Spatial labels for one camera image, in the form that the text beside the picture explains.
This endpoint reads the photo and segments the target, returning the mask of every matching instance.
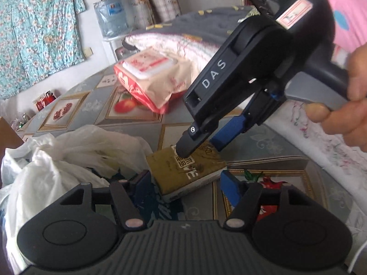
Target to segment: red and beige package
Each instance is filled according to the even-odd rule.
[[[139,74],[147,73],[149,76],[136,77],[124,68],[127,67],[126,64],[129,64],[129,67],[133,65],[139,70]],[[119,81],[130,94],[159,114],[166,113],[170,99],[182,96],[189,88],[192,77],[196,78],[199,74],[193,70],[195,69],[191,61],[173,54],[161,55],[153,49],[143,50],[114,65]]]

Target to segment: screw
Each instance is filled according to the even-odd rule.
[[[133,218],[133,219],[126,220],[125,224],[127,227],[130,227],[130,228],[138,228],[138,227],[143,226],[144,221],[141,219]]]
[[[245,225],[245,222],[238,218],[228,219],[226,222],[227,226],[231,228],[241,228]]]

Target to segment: white plastic bag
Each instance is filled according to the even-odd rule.
[[[93,125],[57,138],[51,134],[31,138],[17,149],[6,149],[1,165],[0,209],[6,205],[6,251],[14,273],[27,267],[17,235],[28,220],[81,182],[90,182],[96,188],[109,185],[86,167],[108,177],[119,169],[124,176],[124,172],[139,173],[148,169],[145,156],[150,153],[142,138]]]

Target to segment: white wall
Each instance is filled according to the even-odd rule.
[[[35,110],[32,101],[49,90],[57,90],[61,94],[74,87],[88,76],[108,66],[107,57],[102,47],[102,35],[93,9],[93,3],[98,0],[84,0],[87,10],[79,15],[79,29],[83,47],[91,47],[94,55],[85,62],[70,67],[48,77],[30,89],[21,92],[8,100],[8,112],[14,114]],[[216,6],[240,4],[240,0],[179,0],[182,11],[196,11]]]

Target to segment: teal floral fabric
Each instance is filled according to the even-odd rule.
[[[83,0],[0,0],[0,99],[84,61]]]

